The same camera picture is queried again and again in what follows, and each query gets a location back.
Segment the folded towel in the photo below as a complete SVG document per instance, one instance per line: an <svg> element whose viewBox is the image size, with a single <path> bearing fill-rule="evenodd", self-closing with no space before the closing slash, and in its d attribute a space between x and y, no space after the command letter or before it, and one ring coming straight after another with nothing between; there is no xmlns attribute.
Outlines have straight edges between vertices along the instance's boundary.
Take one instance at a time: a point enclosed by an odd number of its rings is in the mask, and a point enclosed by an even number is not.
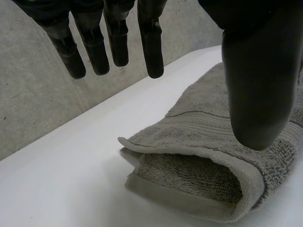
<svg viewBox="0 0 303 227"><path fill-rule="evenodd" d="M223 64L189 86L158 123L130 139L143 153L129 190L196 218L234 222L257 208L289 176L303 140L303 81L292 118L263 151L241 145L229 118Z"/></svg>

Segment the robotic hand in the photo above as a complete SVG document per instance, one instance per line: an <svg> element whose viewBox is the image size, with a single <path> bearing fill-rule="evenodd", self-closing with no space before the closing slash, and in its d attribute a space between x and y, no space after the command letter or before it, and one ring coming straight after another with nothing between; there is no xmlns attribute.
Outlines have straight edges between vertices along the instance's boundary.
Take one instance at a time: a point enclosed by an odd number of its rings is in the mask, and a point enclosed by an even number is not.
<svg viewBox="0 0 303 227"><path fill-rule="evenodd" d="M74 79L86 70L74 42L68 14L71 11L91 65L97 75L109 72L100 20L104 13L110 47L116 66L128 63L126 17L135 0L13 0L47 33L69 74ZM167 0L138 0L138 21L147 71L152 78L163 74L159 17Z"/></svg>
<svg viewBox="0 0 303 227"><path fill-rule="evenodd" d="M97 75L109 64L99 22L104 12L116 66L128 63L125 19L134 0L13 0L48 34L70 75L85 68L69 29L72 12ZM224 30L222 55L233 132L263 150L290 119L303 53L303 0L198 0ZM163 74L161 16L167 0L138 0L138 22L150 77Z"/></svg>

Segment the white surface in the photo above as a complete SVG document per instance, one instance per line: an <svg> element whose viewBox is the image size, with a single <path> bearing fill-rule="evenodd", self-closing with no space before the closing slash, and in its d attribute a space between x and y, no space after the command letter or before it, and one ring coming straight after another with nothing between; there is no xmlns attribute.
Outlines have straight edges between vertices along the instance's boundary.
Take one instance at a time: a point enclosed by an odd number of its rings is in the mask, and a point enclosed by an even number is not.
<svg viewBox="0 0 303 227"><path fill-rule="evenodd" d="M298 227L303 163L259 210L228 225L194 220L124 188L134 169L117 137L156 123L188 85L221 61L192 52L0 162L0 227Z"/></svg>

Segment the terry cloth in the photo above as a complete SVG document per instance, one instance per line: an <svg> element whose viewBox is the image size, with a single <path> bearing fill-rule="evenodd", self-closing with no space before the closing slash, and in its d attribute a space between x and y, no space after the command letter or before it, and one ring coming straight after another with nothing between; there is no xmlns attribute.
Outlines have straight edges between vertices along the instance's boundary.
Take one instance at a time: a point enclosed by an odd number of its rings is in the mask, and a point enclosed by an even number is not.
<svg viewBox="0 0 303 227"><path fill-rule="evenodd" d="M294 167L303 140L302 84L286 128L273 145L255 151L232 132L223 64L217 64L164 119L128 140L118 138L143 154L126 188L196 218L237 221L273 194Z"/></svg>

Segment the gray wall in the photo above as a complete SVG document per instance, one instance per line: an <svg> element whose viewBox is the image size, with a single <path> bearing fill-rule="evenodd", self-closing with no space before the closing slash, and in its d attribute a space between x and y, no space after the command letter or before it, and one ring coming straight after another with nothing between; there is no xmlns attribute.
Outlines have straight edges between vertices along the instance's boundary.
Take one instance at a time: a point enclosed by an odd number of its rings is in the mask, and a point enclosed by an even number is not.
<svg viewBox="0 0 303 227"><path fill-rule="evenodd" d="M94 74L80 35L70 27L87 74L73 80L45 32L12 1L0 0L0 160L13 154L83 112L147 76L137 24L136 7L127 18L129 64ZM222 31L197 0L169 0L160 24L164 64L221 43Z"/></svg>

